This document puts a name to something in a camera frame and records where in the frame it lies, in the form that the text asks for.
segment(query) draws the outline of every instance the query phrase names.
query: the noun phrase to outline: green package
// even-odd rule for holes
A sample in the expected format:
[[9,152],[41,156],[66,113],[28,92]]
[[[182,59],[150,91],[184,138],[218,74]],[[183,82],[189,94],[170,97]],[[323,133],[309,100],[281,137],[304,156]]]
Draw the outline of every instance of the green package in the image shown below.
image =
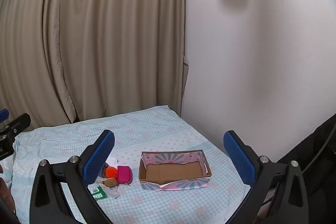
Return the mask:
[[103,189],[100,186],[90,190],[90,193],[92,194],[95,201],[107,198],[107,195],[105,194],[105,192],[103,191]]

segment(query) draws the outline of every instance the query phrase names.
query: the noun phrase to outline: person's hand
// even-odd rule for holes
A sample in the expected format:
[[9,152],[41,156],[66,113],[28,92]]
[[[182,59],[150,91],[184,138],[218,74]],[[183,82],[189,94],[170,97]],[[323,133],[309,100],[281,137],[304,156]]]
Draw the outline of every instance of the person's hand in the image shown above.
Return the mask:
[[[0,174],[2,174],[2,173],[3,173],[3,168],[0,165]],[[8,208],[12,212],[14,212],[15,211],[14,200],[12,198],[12,195],[11,195],[10,191],[7,188],[7,185],[6,185],[5,181],[2,178],[0,178],[0,196],[2,196],[2,198],[6,202]]]

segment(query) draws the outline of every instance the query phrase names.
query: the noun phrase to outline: barcode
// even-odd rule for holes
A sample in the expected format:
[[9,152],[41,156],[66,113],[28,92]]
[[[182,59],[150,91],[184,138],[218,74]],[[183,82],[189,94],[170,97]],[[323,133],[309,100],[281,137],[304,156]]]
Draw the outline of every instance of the barcode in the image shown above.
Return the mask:
[[103,195],[101,193],[99,193],[98,195],[94,195],[93,198],[102,198]]
[[98,188],[91,190],[91,194],[99,192]]

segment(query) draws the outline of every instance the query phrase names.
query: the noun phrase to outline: blue checkered bedsheet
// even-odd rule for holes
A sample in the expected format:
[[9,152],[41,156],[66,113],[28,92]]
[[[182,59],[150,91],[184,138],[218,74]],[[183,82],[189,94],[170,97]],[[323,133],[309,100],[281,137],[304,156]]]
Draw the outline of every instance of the blue checkered bedsheet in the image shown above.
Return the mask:
[[[129,165],[134,177],[131,185],[118,187],[119,198],[98,201],[114,224],[225,223],[250,189],[242,183],[228,156],[167,106],[157,106],[19,135],[11,192],[22,224],[29,223],[30,196],[39,161],[57,163],[80,155],[104,129],[115,133],[111,155],[121,165]],[[160,192],[141,188],[138,166],[142,151],[194,149],[203,149],[209,162],[212,177],[207,187]],[[75,218],[85,223],[67,185],[62,186]]]

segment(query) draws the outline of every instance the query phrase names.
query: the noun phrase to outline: beige curtain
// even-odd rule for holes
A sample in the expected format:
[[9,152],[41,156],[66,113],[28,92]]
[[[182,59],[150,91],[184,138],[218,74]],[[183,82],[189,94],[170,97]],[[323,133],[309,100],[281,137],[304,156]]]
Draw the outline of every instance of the beige curtain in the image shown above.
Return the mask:
[[0,0],[0,109],[33,127],[180,111],[184,0]]

